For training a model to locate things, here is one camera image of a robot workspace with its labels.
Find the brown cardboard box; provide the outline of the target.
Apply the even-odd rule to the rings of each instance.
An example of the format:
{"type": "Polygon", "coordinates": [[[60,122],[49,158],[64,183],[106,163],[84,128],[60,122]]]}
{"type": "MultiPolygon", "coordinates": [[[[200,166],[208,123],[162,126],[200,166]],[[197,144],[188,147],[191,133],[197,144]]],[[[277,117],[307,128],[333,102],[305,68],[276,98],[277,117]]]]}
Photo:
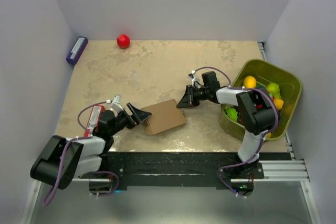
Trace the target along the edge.
{"type": "Polygon", "coordinates": [[[141,110],[152,114],[145,120],[144,132],[147,135],[156,135],[186,124],[182,110],[176,106],[176,100],[170,99],[143,107],[141,110]]]}

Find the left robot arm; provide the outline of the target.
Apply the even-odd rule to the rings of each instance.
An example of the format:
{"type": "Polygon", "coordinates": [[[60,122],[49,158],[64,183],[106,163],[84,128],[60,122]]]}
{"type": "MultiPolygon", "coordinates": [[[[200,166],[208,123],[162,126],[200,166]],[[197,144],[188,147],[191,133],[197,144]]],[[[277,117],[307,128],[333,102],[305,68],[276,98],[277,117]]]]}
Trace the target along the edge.
{"type": "Polygon", "coordinates": [[[42,183],[65,189],[81,175],[92,173],[97,178],[108,174],[109,165],[102,161],[114,143],[113,136],[124,128],[132,129],[152,115],[127,103],[131,114],[121,109],[117,114],[104,110],[98,116],[89,136],[65,138],[52,136],[30,169],[30,177],[42,183]]]}

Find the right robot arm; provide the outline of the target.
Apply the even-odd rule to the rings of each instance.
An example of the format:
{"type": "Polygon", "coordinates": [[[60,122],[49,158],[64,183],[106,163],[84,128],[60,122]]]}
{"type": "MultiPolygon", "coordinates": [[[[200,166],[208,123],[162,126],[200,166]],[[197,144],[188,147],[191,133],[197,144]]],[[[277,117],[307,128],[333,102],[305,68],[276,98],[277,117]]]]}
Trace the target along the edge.
{"type": "Polygon", "coordinates": [[[211,101],[216,104],[230,104],[238,107],[238,115],[245,128],[242,145],[237,152],[240,162],[218,169],[221,177],[224,171],[234,170],[239,178],[246,178],[253,171],[251,164],[259,160],[261,147],[267,134],[274,131],[279,122],[279,114],[266,88],[237,88],[230,84],[222,86],[214,71],[202,74],[203,83],[199,83],[196,71],[188,78],[191,84],[176,107],[179,109],[199,106],[201,101],[211,101]]]}

